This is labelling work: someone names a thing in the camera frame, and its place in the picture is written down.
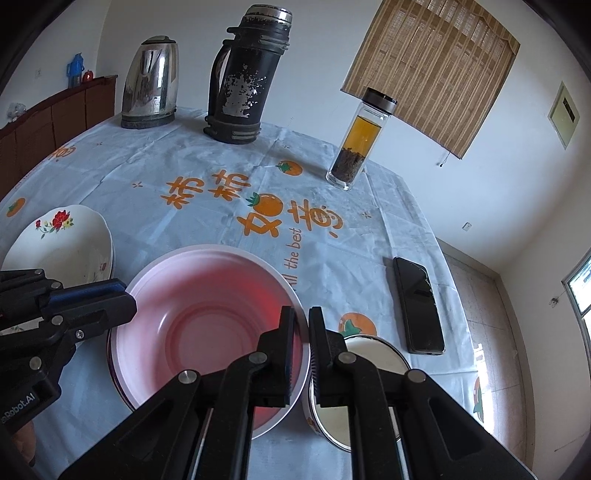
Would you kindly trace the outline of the person's hand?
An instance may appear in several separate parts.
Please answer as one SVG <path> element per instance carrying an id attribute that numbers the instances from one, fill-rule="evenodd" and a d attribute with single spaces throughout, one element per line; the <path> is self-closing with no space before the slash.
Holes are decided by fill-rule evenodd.
<path id="1" fill-rule="evenodd" d="M 32 421 L 25 424 L 20 430 L 10 437 L 10 445 L 18 452 L 29 467 L 35 465 L 36 460 L 36 434 Z"/>

